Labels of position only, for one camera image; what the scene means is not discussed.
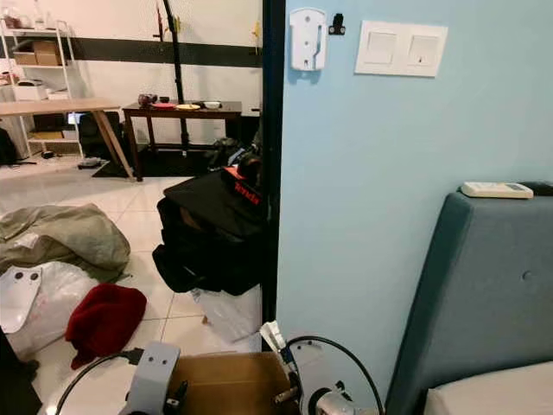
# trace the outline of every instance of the black rug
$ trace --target black rug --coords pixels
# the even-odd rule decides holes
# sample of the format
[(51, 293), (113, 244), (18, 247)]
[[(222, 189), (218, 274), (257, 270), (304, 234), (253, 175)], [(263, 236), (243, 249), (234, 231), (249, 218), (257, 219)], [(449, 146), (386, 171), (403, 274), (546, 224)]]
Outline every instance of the black rug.
[[(204, 151), (189, 151), (183, 157), (180, 151), (161, 151), (153, 153), (143, 150), (138, 153), (144, 177), (190, 177), (207, 172), (208, 160)], [(113, 161), (107, 163), (92, 177), (126, 177), (124, 169)]]

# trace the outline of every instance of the white bed sheet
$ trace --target white bed sheet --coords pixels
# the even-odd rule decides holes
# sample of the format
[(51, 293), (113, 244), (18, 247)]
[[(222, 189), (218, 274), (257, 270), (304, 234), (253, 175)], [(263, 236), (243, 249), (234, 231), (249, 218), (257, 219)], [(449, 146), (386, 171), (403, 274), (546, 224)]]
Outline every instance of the white bed sheet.
[(429, 389), (424, 415), (551, 415), (553, 361)]

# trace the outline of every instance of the dark red cloth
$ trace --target dark red cloth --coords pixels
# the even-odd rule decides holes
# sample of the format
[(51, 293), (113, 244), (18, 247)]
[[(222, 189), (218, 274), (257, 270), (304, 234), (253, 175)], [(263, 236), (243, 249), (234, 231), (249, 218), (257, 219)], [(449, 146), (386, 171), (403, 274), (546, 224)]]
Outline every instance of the dark red cloth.
[(73, 311), (66, 340), (77, 349), (76, 369), (123, 350), (146, 310), (146, 297), (134, 288), (100, 284), (92, 288)]

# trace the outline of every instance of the wooden desk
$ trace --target wooden desk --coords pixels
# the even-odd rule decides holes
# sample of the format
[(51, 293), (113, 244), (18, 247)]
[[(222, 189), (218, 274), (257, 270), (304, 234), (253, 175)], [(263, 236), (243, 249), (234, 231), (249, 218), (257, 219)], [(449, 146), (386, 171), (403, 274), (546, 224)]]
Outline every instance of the wooden desk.
[[(187, 104), (192, 104), (193, 101), (187, 101)], [(135, 132), (132, 126), (132, 117), (145, 117), (148, 124), (149, 146), (152, 151), (156, 151), (157, 148), (179, 148), (182, 150), (188, 150), (188, 142), (185, 144), (156, 144), (154, 138), (154, 127), (152, 125), (152, 118), (196, 118), (196, 119), (224, 119), (228, 130), (231, 123), (235, 123), (237, 131), (237, 140), (239, 141), (242, 134), (242, 103), (236, 101), (223, 101), (221, 107), (215, 110), (208, 110), (207, 108), (200, 108), (199, 110), (162, 110), (153, 106), (140, 106), (138, 103), (131, 104), (123, 108), (125, 128), (127, 129), (127, 136), (130, 142), (130, 151), (132, 152), (132, 158), (134, 160), (135, 173), (137, 180), (142, 181), (142, 165), (138, 157), (137, 141), (135, 139)]]
[(123, 167), (130, 179), (133, 179), (132, 170), (127, 163), (121, 145), (111, 128), (110, 122), (104, 110), (117, 110), (119, 105), (103, 98), (82, 98), (82, 99), (56, 99), (42, 101), (17, 101), (0, 103), (0, 117), (11, 117), (18, 115), (55, 114), (58, 112), (91, 112), (98, 124), (102, 138), (110, 151), (115, 163), (123, 164)]

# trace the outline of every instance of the black wire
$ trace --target black wire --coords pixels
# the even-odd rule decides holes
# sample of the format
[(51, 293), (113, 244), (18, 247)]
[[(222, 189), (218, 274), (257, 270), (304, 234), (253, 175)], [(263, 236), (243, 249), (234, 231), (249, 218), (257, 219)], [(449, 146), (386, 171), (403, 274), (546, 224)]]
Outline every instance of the black wire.
[(79, 380), (81, 380), (83, 376), (85, 376), (88, 372), (93, 370), (97, 365), (99, 365), (101, 363), (104, 363), (105, 361), (110, 361), (111, 359), (115, 359), (116, 357), (126, 357), (126, 355), (127, 355), (126, 352), (119, 352), (119, 353), (115, 353), (115, 354), (110, 354), (109, 356), (102, 357), (102, 358), (98, 359), (97, 361), (92, 362), (87, 367), (85, 367), (77, 375), (77, 377), (75, 379), (73, 379), (73, 381), (69, 384), (69, 386), (64, 391), (64, 393), (61, 395), (61, 398), (58, 401), (58, 405), (57, 405), (57, 408), (56, 408), (56, 411), (55, 411), (55, 415), (60, 415), (61, 407), (63, 406), (63, 404), (65, 404), (67, 396), (69, 396), (69, 393), (71, 393), (71, 391), (73, 390), (75, 385), (77, 385), (77, 382), (79, 382)]
[(371, 389), (372, 389), (372, 393), (374, 394), (374, 398), (377, 401), (378, 414), (379, 415), (384, 415), (384, 408), (382, 406), (382, 400), (380, 400), (380, 395), (378, 394), (377, 387), (374, 384), (374, 381), (372, 380), (371, 375), (366, 370), (365, 366), (363, 366), (363, 363), (361, 363), (361, 361), (357, 358), (357, 356), (355, 354), (353, 354), (352, 352), (350, 352), (347, 348), (345, 348), (344, 346), (342, 346), (341, 344), (339, 344), (339, 343), (337, 343), (333, 340), (327, 339), (325, 337), (320, 337), (319, 335), (301, 335), (299, 337), (295, 337), (292, 340), (288, 340), (288, 342), (286, 343), (286, 347), (289, 348), (294, 343), (309, 342), (309, 341), (315, 341), (315, 342), (321, 342), (321, 343), (329, 344), (330, 346), (333, 346), (333, 347), (337, 348), (339, 351), (347, 354), (347, 356), (352, 361), (355, 362), (355, 364), (359, 367), (359, 369), (361, 369), (361, 372), (363, 373), (363, 375), (365, 376), (365, 378), (369, 382), (369, 385), (371, 386)]

